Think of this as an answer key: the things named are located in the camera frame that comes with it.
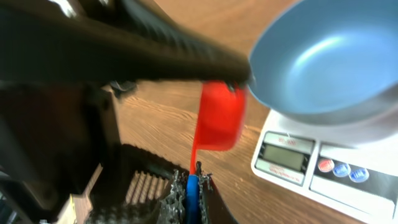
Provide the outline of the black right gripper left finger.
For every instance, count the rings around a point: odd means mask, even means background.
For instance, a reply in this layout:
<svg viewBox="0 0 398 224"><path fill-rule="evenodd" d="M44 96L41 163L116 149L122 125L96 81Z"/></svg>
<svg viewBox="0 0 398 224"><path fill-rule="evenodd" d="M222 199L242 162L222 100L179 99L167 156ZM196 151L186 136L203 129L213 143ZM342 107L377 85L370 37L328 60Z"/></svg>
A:
<svg viewBox="0 0 398 224"><path fill-rule="evenodd" d="M103 167L91 192L86 223L183 223L188 171L124 144Z"/></svg>

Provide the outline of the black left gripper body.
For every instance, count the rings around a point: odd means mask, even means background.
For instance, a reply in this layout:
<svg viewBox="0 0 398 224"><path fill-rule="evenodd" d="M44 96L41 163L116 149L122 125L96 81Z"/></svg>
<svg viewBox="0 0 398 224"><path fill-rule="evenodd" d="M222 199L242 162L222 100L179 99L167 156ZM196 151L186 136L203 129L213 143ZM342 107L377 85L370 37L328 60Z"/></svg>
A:
<svg viewBox="0 0 398 224"><path fill-rule="evenodd" d="M53 222L115 162L113 95L94 84L1 83L1 192L22 223Z"/></svg>

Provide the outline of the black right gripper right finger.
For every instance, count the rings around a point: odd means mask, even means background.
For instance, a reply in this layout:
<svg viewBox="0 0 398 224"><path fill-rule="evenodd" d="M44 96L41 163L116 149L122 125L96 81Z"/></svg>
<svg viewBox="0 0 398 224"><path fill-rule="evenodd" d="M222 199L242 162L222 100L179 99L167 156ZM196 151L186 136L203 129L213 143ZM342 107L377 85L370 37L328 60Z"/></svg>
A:
<svg viewBox="0 0 398 224"><path fill-rule="evenodd" d="M212 174L203 173L200 161L196 163L196 168L199 186L198 222L200 224L238 224L239 222L222 199Z"/></svg>

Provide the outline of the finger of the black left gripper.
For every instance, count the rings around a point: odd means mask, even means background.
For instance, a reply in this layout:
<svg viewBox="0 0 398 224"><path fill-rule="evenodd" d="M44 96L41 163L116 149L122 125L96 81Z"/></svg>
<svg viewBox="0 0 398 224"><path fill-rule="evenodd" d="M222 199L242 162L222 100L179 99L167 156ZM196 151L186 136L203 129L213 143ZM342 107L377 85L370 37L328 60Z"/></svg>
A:
<svg viewBox="0 0 398 224"><path fill-rule="evenodd" d="M1 82L76 85L251 79L245 55L173 21L153 1L1 2Z"/></svg>

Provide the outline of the red measuring scoop blue handle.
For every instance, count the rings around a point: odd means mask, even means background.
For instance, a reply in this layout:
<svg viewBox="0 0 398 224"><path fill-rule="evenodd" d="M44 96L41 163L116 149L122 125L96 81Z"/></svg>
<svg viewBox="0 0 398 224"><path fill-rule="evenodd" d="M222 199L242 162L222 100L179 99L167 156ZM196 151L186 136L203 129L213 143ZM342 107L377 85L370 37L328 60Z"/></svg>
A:
<svg viewBox="0 0 398 224"><path fill-rule="evenodd" d="M228 151L237 143L246 110L247 89L224 82L202 84L192 144L186 193L186 222L198 223L199 173L197 150Z"/></svg>

